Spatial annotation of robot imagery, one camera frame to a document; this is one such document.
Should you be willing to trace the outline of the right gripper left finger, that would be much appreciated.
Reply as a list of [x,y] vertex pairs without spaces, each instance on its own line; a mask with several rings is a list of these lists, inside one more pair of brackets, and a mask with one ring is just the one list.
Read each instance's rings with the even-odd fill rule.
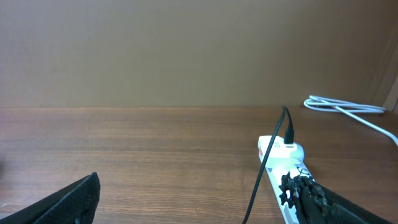
[[1,224],[92,224],[100,200],[96,172],[1,219]]

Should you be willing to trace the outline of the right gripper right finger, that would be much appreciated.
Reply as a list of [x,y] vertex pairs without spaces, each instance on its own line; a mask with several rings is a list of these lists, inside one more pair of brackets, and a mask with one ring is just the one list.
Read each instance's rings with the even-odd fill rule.
[[282,205],[296,209],[299,223],[391,224],[355,203],[316,183],[312,177],[290,174],[281,177]]

